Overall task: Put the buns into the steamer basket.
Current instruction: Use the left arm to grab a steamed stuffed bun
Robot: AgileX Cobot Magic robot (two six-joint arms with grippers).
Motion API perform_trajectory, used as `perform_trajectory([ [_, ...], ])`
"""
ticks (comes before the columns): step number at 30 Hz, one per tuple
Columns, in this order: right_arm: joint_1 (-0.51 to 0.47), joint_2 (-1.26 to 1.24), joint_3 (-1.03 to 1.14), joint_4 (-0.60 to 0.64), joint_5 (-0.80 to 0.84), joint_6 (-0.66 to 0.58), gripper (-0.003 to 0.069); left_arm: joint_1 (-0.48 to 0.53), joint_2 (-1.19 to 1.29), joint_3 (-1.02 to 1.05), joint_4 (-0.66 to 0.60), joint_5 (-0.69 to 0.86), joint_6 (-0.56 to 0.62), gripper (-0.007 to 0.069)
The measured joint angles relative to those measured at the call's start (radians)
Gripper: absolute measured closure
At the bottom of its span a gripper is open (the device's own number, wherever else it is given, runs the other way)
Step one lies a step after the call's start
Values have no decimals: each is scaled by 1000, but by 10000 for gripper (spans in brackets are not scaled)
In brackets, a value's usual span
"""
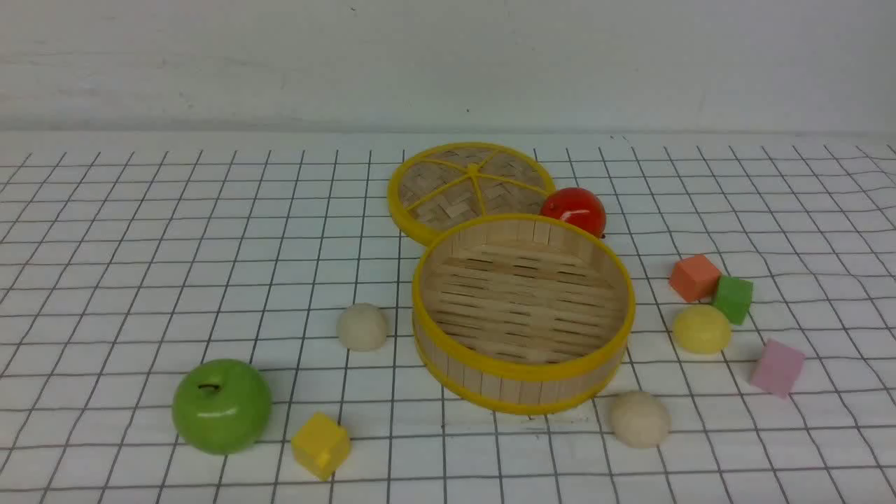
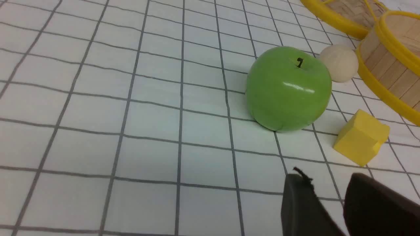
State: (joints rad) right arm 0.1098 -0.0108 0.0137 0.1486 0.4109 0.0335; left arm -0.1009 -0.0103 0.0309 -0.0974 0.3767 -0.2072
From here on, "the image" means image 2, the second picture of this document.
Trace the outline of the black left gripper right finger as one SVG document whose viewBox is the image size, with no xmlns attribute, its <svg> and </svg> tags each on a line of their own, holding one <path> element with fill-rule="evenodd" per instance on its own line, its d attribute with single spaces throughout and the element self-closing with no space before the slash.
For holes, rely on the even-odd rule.
<svg viewBox="0 0 420 236">
<path fill-rule="evenodd" d="M 351 175 L 343 215 L 351 236 L 420 234 L 420 206 L 363 173 Z"/>
</svg>

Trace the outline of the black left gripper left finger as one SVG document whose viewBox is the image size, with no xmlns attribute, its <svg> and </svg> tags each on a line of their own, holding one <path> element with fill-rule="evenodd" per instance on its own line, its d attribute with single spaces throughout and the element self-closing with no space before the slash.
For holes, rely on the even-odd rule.
<svg viewBox="0 0 420 236">
<path fill-rule="evenodd" d="M 313 179 L 297 167 L 285 177 L 281 219 L 284 236 L 344 236 L 317 197 Z"/>
</svg>

